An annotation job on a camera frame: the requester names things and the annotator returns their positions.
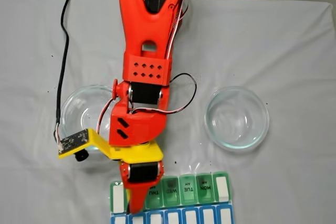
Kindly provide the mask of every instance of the ventilation holes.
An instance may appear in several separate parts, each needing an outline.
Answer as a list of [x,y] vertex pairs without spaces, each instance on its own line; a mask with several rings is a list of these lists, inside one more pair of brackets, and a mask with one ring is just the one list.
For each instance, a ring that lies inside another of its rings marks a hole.
[[118,118],[117,120],[122,126],[124,126],[124,128],[129,126],[129,124],[123,118]]
[[121,129],[117,129],[117,133],[118,133],[123,139],[128,138],[128,136],[127,136]]

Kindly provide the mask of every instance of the pill organizer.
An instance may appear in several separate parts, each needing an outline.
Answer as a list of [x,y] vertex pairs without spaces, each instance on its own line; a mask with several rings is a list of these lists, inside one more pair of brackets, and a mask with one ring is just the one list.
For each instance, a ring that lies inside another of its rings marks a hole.
[[121,182],[111,183],[110,202],[110,224],[234,224],[226,172],[163,176],[136,215],[126,215],[127,192]]

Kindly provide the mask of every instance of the robotic arm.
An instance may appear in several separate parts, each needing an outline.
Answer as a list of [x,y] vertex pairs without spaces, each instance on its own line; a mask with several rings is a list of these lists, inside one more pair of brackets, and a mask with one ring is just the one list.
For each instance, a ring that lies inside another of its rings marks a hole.
[[[119,98],[119,102],[115,104],[110,115],[108,142],[99,135],[100,122],[97,132],[86,129],[60,140],[59,118],[56,120],[55,140],[59,146],[60,158],[75,154],[78,161],[84,160],[88,156],[84,148],[95,145],[110,159],[119,161],[123,185],[130,198],[128,212],[132,214],[141,211],[148,189],[156,185],[163,175],[163,154],[154,139],[163,131],[166,115],[183,110],[196,93],[194,78],[190,74],[182,73],[193,79],[194,95],[184,107],[167,111],[169,84],[182,75],[170,80],[173,39],[184,15],[182,1],[120,0],[126,47],[123,81],[118,84],[115,80],[113,83],[110,101]],[[139,103],[157,108],[134,108],[134,104]],[[103,109],[100,120],[108,105],[109,103]]]

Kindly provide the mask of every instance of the black cable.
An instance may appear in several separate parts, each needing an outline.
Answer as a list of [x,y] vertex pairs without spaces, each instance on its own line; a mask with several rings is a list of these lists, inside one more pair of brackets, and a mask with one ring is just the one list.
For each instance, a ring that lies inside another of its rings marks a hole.
[[56,123],[60,123],[60,117],[61,117],[61,92],[62,92],[62,84],[63,84],[63,78],[64,78],[64,72],[65,72],[65,64],[67,61],[67,55],[68,55],[68,48],[69,48],[69,35],[64,27],[64,13],[67,9],[67,5],[69,3],[69,0],[66,0],[63,6],[62,15],[61,15],[61,27],[62,30],[65,33],[66,41],[65,41],[65,47],[64,47],[64,53],[63,53],[63,60],[62,60],[62,67],[61,67],[61,73],[59,75],[59,81],[58,81],[58,88],[57,88],[57,101],[56,101]]
[[196,95],[197,83],[196,83],[195,78],[191,74],[189,74],[189,73],[179,73],[177,76],[175,76],[173,79],[170,80],[170,83],[173,82],[177,77],[182,76],[182,75],[189,76],[193,80],[193,82],[195,84],[194,94],[193,94],[193,96],[191,97],[191,99],[189,100],[189,102],[186,105],[184,105],[183,107],[181,107],[181,108],[179,108],[177,110],[173,110],[173,111],[166,111],[166,110],[152,109],[152,108],[136,108],[136,109],[134,109],[132,111],[132,114],[133,113],[137,113],[137,112],[149,112],[149,113],[155,113],[156,112],[156,113],[161,113],[161,114],[169,115],[169,114],[178,113],[178,112],[184,110],[186,107],[188,107],[189,104],[193,101],[193,99],[194,99],[194,97]]

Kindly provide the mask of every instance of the circuit board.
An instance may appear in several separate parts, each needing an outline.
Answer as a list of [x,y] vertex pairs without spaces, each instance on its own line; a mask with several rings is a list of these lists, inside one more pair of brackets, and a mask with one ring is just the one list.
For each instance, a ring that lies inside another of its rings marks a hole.
[[60,151],[60,154],[74,150],[75,148],[86,144],[88,140],[89,140],[89,133],[87,129],[77,132],[76,134],[71,135],[69,137],[63,138],[60,141],[60,143],[63,146],[63,150]]

